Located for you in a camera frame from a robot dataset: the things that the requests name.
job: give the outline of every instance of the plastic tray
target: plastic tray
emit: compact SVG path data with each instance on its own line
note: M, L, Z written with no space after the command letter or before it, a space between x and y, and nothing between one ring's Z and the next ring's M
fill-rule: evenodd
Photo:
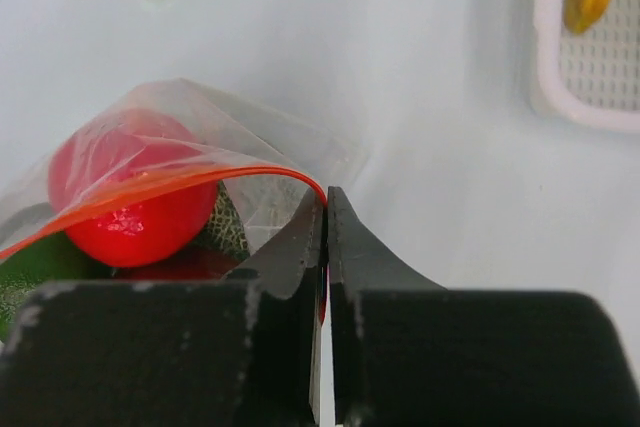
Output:
M563 0L535 0L532 104L595 128L640 132L640 0L611 0L582 36L562 23Z

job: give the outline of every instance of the green fruit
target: green fruit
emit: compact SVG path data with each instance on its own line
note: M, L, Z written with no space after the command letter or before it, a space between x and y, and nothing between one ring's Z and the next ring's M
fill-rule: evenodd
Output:
M0 264L0 340L5 341L16 311L40 284L110 274L109 267L78 249L64 232L25 247Z

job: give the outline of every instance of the textured green object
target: textured green object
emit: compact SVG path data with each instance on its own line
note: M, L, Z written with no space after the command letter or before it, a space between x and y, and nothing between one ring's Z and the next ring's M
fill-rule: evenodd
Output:
M238 262L243 262L249 257L249 243L242 219L223 182L218 182L216 205L207 225L192 243L221 252Z
M0 264L0 340L6 339L20 305L43 282L108 278L110 273L109 267L78 249L64 232L15 253Z

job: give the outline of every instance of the white table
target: white table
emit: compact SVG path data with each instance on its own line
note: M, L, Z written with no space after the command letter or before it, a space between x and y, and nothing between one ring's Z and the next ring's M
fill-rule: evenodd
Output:
M532 113L531 0L0 3L3 184L136 84L205 82L361 139L349 194L405 261L592 294L640 372L640 138Z

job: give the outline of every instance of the toy tomato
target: toy tomato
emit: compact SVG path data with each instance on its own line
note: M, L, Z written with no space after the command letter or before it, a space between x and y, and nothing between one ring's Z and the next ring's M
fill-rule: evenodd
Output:
M218 280L238 262L220 252L189 245L174 256L136 269L120 269L121 280Z
M92 189L169 169L197 156L197 140L175 119L148 109L101 116L54 154L48 194L60 212ZM215 183L189 187L80 222L66 230L91 257L113 267L162 260L184 247L205 225L216 200Z

